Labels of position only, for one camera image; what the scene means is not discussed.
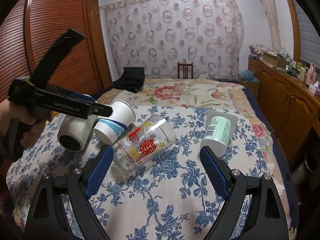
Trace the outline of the person's left hand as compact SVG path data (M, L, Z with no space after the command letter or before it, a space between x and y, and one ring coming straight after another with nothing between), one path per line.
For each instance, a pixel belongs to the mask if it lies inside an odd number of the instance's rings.
M31 148L35 145L40 135L44 132L47 122L53 120L53 114L50 111L43 121L37 121L25 107L19 106L9 100L1 102L1 136L4 137L9 127L16 121L17 124L23 123L27 126L27 131L23 133L20 139L20 145L24 149Z

